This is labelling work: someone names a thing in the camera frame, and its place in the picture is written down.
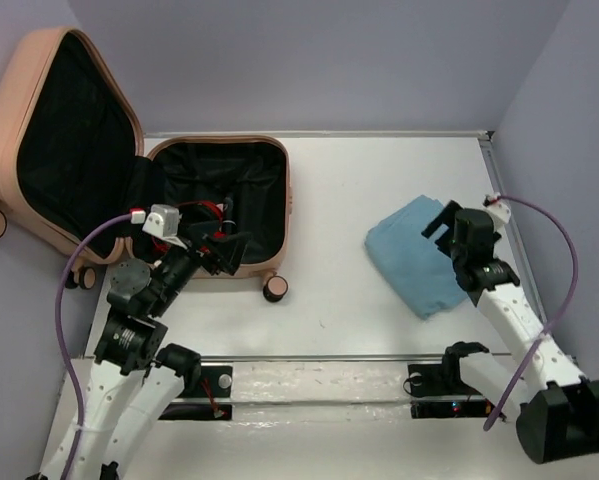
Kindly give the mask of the light blue towel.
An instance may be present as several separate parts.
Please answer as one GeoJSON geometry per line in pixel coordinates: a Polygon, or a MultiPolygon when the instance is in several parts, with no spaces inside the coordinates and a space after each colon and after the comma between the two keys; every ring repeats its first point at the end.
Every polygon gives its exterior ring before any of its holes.
{"type": "Polygon", "coordinates": [[[420,195],[366,234],[364,246],[375,269],[420,319],[458,307],[467,299],[451,260],[422,231],[443,204],[420,195]]]}

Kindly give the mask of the red black headphones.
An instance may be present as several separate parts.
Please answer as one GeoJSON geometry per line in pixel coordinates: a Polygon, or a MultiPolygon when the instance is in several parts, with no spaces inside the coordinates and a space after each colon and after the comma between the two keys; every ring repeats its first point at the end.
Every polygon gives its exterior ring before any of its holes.
{"type": "Polygon", "coordinates": [[[191,240],[203,235],[225,236],[222,232],[223,202],[192,200],[176,204],[175,207],[181,216],[178,227],[179,238],[191,240]]]}

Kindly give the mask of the pink hard-shell suitcase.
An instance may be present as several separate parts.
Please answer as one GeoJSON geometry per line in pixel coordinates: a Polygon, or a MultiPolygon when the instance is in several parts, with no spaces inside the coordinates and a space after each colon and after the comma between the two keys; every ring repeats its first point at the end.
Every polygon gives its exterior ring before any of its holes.
{"type": "Polygon", "coordinates": [[[87,240],[67,285],[89,289],[95,266],[124,256],[151,263],[168,248],[106,221],[137,207],[228,195],[232,234],[251,234],[236,274],[260,277],[264,297],[277,302],[288,291],[278,270],[292,203],[284,145],[193,135],[146,149],[135,112],[83,31],[45,28],[20,40],[0,82],[0,238],[17,223],[65,255],[87,240]]]}

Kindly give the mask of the black cylindrical tube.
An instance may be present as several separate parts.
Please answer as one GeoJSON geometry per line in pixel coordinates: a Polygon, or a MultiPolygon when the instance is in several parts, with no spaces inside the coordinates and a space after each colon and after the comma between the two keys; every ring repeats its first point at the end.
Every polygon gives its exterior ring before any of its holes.
{"type": "Polygon", "coordinates": [[[231,195],[225,197],[223,202],[223,220],[222,232],[225,235],[231,235],[235,228],[234,221],[234,201],[231,195]]]}

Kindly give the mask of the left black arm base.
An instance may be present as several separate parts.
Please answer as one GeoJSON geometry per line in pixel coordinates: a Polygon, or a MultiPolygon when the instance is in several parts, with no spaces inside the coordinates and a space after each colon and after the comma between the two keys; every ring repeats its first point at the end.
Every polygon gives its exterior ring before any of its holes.
{"type": "Polygon", "coordinates": [[[225,363],[203,363],[200,379],[186,386],[165,408],[162,421],[230,421],[233,366],[225,363]]]}

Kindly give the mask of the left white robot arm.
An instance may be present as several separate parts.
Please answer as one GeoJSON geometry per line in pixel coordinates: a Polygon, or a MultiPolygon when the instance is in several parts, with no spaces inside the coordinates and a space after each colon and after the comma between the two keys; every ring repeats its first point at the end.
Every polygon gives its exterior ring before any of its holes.
{"type": "Polygon", "coordinates": [[[164,312],[200,268],[233,275],[247,233],[177,239],[156,266],[138,258],[113,272],[107,320],[74,420],[39,479],[121,479],[167,406],[200,383],[201,357],[162,343],[164,312]]]}

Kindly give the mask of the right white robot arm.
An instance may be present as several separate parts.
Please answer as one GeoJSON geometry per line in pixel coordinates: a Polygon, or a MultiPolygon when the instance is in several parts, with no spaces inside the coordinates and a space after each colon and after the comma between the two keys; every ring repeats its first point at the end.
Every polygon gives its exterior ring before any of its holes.
{"type": "Polygon", "coordinates": [[[513,268],[494,247],[511,219],[505,195],[488,196],[482,207],[455,201],[425,227],[450,258],[455,280],[508,348],[509,372],[478,342],[446,348],[436,380],[444,389],[481,395],[492,409],[483,428],[498,419],[514,424],[526,456],[536,464],[599,453],[599,380],[591,380],[554,340],[552,322],[530,306],[513,268]]]}

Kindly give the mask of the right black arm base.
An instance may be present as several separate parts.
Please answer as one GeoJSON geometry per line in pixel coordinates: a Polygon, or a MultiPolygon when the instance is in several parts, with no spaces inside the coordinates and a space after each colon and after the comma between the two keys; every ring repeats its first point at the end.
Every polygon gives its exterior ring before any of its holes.
{"type": "Polygon", "coordinates": [[[459,361],[469,354],[489,353],[478,342],[456,342],[437,363],[411,363],[402,384],[411,398],[413,419],[487,418],[494,405],[460,379],[459,361]]]}

